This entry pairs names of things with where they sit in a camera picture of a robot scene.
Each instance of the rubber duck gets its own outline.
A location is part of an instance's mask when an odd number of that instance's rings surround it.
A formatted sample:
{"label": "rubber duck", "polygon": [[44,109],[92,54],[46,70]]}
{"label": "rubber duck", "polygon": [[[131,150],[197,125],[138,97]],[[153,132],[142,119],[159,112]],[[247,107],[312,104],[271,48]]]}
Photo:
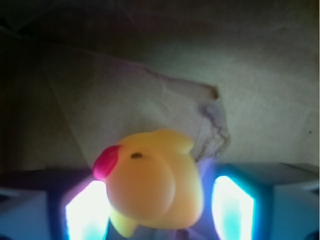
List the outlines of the rubber duck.
{"label": "rubber duck", "polygon": [[93,165],[110,203],[110,221],[130,238],[137,226],[183,229],[204,208],[204,191],[190,155],[194,142],[171,129],[137,133],[106,148]]}

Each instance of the white light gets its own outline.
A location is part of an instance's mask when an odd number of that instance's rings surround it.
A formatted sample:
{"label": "white light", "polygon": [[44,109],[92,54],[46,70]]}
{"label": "white light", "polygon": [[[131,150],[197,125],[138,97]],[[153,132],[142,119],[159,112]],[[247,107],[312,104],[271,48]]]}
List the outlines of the white light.
{"label": "white light", "polygon": [[212,216],[222,240],[251,240],[255,199],[227,176],[214,181]]}
{"label": "white light", "polygon": [[104,240],[110,216],[105,183],[92,181],[65,207],[65,215],[70,240]]}

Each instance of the duck eye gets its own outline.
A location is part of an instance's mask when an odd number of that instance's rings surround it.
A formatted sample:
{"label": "duck eye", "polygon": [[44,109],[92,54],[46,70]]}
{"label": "duck eye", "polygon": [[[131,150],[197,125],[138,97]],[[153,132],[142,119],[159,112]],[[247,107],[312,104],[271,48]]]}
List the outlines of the duck eye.
{"label": "duck eye", "polygon": [[139,159],[142,158],[142,154],[140,152],[136,152],[134,154],[131,155],[132,159]]}

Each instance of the duck beak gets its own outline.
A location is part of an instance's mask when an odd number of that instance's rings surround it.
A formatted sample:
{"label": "duck beak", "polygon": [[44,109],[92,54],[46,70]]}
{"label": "duck beak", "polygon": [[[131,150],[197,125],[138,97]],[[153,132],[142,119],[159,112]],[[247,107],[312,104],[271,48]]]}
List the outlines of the duck beak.
{"label": "duck beak", "polygon": [[93,165],[93,176],[97,180],[104,180],[118,162],[118,153],[121,145],[106,148]]}

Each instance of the yellow rubber duck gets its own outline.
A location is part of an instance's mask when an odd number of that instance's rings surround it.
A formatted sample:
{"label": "yellow rubber duck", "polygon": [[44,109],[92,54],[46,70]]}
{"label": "yellow rubber duck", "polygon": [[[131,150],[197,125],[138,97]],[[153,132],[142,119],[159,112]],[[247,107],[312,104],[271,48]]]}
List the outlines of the yellow rubber duck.
{"label": "yellow rubber duck", "polygon": [[130,135],[102,152],[93,175],[106,184],[119,234],[129,238],[138,225],[173,230],[198,221],[204,193],[193,147],[188,136],[161,129]]}

